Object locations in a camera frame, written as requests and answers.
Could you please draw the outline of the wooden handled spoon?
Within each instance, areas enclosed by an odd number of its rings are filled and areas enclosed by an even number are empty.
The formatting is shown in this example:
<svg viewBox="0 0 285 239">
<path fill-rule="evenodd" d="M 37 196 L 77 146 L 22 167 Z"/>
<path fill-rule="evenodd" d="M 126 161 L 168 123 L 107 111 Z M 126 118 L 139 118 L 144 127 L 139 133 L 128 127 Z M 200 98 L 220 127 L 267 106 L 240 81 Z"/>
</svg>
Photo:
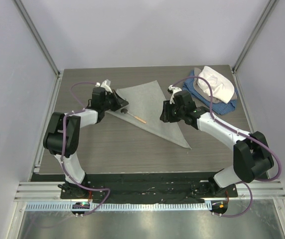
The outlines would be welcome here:
<svg viewBox="0 0 285 239">
<path fill-rule="evenodd" d="M 130 115 L 131 117 L 135 118 L 136 120 L 138 120 L 138 121 L 140 121 L 140 122 L 146 124 L 146 121 L 144 121 L 143 119 L 141 119 L 141 118 L 139 118 L 139 117 L 133 115 L 132 113 L 130 113 L 130 112 L 128 111 L 128 109 L 125 109 L 125 108 L 121 109 L 121 113 L 123 113 L 123 114 L 128 114 L 128 115 Z"/>
</svg>

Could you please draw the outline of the grey cloth napkin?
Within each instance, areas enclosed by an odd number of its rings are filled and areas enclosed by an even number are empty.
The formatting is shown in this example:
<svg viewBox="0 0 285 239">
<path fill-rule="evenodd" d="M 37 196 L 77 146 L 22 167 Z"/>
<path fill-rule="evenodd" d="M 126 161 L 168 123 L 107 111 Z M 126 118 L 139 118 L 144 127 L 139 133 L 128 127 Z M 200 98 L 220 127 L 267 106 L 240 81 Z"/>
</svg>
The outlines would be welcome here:
<svg viewBox="0 0 285 239">
<path fill-rule="evenodd" d="M 116 93 L 129 102 L 125 109 L 146 121 L 146 124 L 128 114 L 121 113 L 120 110 L 108 111 L 109 114 L 183 148 L 191 148 L 176 122 L 164 123 L 159 119 L 165 96 L 158 81 L 117 89 Z"/>
</svg>

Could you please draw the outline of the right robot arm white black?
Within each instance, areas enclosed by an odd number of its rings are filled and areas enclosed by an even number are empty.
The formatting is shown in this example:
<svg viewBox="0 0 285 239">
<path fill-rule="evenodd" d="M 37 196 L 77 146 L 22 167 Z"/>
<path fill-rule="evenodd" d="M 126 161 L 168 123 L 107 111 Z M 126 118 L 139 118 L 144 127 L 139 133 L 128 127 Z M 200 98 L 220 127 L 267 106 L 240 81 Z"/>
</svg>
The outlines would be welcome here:
<svg viewBox="0 0 285 239">
<path fill-rule="evenodd" d="M 233 151 L 233 164 L 211 176 L 208 191 L 221 196 L 226 188 L 238 182 L 250 183 L 274 166 L 267 141 L 260 132 L 249 133 L 213 115 L 206 107 L 197 107 L 188 91 L 170 86 L 170 100 L 163 102 L 162 122 L 184 121 L 196 130 L 205 132 Z"/>
</svg>

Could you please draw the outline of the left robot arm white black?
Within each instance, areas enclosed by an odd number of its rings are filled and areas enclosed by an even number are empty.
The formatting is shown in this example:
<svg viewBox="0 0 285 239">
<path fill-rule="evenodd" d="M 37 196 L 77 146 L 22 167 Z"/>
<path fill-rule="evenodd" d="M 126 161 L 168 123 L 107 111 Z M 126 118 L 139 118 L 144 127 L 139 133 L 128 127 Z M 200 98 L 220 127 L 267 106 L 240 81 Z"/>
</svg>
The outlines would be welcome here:
<svg viewBox="0 0 285 239">
<path fill-rule="evenodd" d="M 115 90 L 95 87 L 88 104 L 80 111 L 54 112 L 51 115 L 43 147 L 58 160 L 65 174 L 65 182 L 72 187 L 72 193 L 77 198 L 85 198 L 90 190 L 77 156 L 80 129 L 100 123 L 106 111 L 116 112 L 128 105 L 129 102 Z"/>
</svg>

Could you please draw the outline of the beige grey cloth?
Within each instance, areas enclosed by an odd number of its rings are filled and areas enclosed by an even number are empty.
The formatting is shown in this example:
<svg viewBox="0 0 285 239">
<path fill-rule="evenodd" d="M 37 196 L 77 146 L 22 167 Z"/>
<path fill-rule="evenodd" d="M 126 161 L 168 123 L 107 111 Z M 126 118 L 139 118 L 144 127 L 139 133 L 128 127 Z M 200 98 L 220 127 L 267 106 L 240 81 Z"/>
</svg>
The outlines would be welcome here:
<svg viewBox="0 0 285 239">
<path fill-rule="evenodd" d="M 214 104 L 228 104 L 238 98 L 235 87 L 231 81 L 211 67 L 204 66 L 202 70 L 195 67 L 193 74 L 194 76 L 204 78 L 210 84 L 213 92 Z M 198 78 L 194 79 L 193 88 L 200 96 L 210 101 L 210 90 L 203 80 Z"/>
</svg>

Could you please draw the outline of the blue checked cloth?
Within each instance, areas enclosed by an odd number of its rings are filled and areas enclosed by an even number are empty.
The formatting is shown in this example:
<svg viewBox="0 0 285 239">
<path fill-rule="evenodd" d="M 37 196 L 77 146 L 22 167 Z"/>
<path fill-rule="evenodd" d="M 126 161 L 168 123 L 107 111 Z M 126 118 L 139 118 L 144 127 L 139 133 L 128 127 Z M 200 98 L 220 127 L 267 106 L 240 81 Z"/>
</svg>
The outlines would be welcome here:
<svg viewBox="0 0 285 239">
<path fill-rule="evenodd" d="M 198 87 L 197 84 L 196 84 L 196 86 L 194 86 L 195 80 L 197 81 L 197 79 L 194 79 L 194 78 L 188 78 L 187 80 L 185 80 L 185 82 L 183 83 L 182 89 L 188 91 L 192 97 L 198 99 L 204 105 L 209 107 L 210 106 L 210 97 L 207 94 L 205 94 Z M 232 96 L 232 99 L 227 104 L 220 101 L 219 99 L 213 97 L 212 110 L 219 115 L 225 115 L 225 114 L 228 114 L 230 112 L 233 112 L 237 107 L 237 98 L 238 98 L 237 89 L 235 89 L 234 94 Z"/>
</svg>

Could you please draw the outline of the white cloth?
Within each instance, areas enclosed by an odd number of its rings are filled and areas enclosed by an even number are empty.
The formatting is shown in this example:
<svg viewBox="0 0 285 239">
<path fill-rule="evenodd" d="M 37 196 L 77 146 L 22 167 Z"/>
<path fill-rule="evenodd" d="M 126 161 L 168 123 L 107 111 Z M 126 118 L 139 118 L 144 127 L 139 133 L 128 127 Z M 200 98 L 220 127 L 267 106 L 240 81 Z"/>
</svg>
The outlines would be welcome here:
<svg viewBox="0 0 285 239">
<path fill-rule="evenodd" d="M 204 80 L 204 78 L 211 87 L 213 97 L 219 99 L 225 104 L 228 104 L 235 93 L 233 84 L 222 74 L 218 73 L 209 66 L 204 66 L 203 70 L 199 73 L 197 80 L 197 86 L 207 95 L 211 96 L 210 89 Z"/>
</svg>

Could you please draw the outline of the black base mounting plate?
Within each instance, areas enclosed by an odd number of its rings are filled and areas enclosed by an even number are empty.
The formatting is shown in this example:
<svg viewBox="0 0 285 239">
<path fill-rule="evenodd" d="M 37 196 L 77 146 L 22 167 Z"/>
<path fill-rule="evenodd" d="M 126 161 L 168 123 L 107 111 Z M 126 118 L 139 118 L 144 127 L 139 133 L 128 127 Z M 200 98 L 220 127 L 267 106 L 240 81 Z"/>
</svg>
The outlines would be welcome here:
<svg viewBox="0 0 285 239">
<path fill-rule="evenodd" d="M 101 202 L 106 195 L 104 189 L 109 188 L 107 204 L 187 204 L 203 203 L 206 198 L 238 197 L 234 184 L 214 190 L 211 176 L 211 172 L 88 174 L 87 187 L 94 188 L 94 192 L 68 182 L 58 187 L 61 199 L 91 198 L 94 203 Z"/>
</svg>

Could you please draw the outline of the front aluminium frame rail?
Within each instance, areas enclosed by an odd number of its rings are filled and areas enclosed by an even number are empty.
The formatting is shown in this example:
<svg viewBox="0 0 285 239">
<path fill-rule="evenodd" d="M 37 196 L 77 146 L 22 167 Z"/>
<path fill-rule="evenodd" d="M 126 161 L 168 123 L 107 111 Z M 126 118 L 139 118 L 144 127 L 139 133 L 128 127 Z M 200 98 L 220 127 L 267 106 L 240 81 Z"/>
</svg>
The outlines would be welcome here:
<svg viewBox="0 0 285 239">
<path fill-rule="evenodd" d="M 58 201 L 61 182 L 20 182 L 14 196 L 14 201 Z M 280 180 L 273 182 L 253 181 L 249 184 L 253 198 L 285 199 L 285 191 Z"/>
</svg>

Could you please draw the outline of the left aluminium frame post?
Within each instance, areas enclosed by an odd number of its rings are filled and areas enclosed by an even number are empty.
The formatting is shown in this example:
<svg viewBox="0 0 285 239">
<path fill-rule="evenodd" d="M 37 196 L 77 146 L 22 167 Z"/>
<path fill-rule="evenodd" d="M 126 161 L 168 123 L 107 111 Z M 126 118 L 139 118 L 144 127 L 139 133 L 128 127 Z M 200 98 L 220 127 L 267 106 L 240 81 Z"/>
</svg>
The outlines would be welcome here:
<svg viewBox="0 0 285 239">
<path fill-rule="evenodd" d="M 60 76 L 60 70 L 57 68 L 53 58 L 51 57 L 47 47 L 45 46 L 45 43 L 43 42 L 38 30 L 36 29 L 36 26 L 33 23 L 33 20 L 31 19 L 29 13 L 27 12 L 23 2 L 21 0 L 13 0 L 12 2 L 17 8 L 19 14 L 21 15 L 23 21 L 25 22 L 28 30 L 30 31 L 32 37 L 34 38 L 36 44 L 38 45 L 40 51 L 45 57 L 54 75 L 58 78 Z"/>
</svg>

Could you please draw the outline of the aluminium frame post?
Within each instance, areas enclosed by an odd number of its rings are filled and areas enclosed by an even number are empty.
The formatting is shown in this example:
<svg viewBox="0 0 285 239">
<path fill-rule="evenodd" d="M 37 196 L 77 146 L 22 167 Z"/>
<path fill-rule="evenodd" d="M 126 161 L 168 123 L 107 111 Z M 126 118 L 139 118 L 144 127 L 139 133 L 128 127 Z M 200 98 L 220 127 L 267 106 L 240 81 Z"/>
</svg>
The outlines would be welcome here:
<svg viewBox="0 0 285 239">
<path fill-rule="evenodd" d="M 260 17 L 258 18 L 257 23 L 255 24 L 252 32 L 250 33 L 249 38 L 247 39 L 238 59 L 236 60 L 235 65 L 232 68 L 233 73 L 236 73 L 240 66 L 242 65 L 243 61 L 245 60 L 246 56 L 248 55 L 249 51 L 253 47 L 255 41 L 257 40 L 258 36 L 260 35 L 263 27 L 267 23 L 269 17 L 271 16 L 272 12 L 276 8 L 278 4 L 278 0 L 269 0 L 264 7 Z"/>
<path fill-rule="evenodd" d="M 23 21 L 25 22 L 28 30 L 30 31 L 32 37 L 34 38 L 36 44 L 38 45 L 40 51 L 45 57 L 54 75 L 58 78 L 60 76 L 60 70 L 57 68 L 53 58 L 51 57 L 47 47 L 45 46 L 45 43 L 43 42 L 38 30 L 36 29 L 36 26 L 33 23 L 33 20 L 31 19 L 29 13 L 27 12 L 23 2 L 21 0 L 13 0 L 12 2 L 17 8 L 19 14 L 21 15 Z"/>
</svg>

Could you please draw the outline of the right aluminium frame post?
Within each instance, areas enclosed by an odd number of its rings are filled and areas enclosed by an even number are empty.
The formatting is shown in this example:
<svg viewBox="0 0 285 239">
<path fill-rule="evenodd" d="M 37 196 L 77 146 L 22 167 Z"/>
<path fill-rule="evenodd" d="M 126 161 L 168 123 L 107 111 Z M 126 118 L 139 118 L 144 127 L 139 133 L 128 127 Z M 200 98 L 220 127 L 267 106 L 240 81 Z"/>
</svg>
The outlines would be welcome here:
<svg viewBox="0 0 285 239">
<path fill-rule="evenodd" d="M 252 32 L 250 33 L 249 38 L 247 39 L 238 59 L 236 60 L 235 65 L 232 68 L 233 73 L 236 73 L 240 66 L 242 65 L 243 61 L 245 60 L 246 56 L 248 55 L 249 51 L 253 47 L 255 41 L 257 40 L 258 36 L 260 35 L 263 27 L 267 23 L 269 17 L 271 16 L 272 12 L 276 8 L 278 4 L 278 0 L 269 0 L 264 7 L 260 17 L 258 18 L 257 23 L 255 24 Z"/>
</svg>

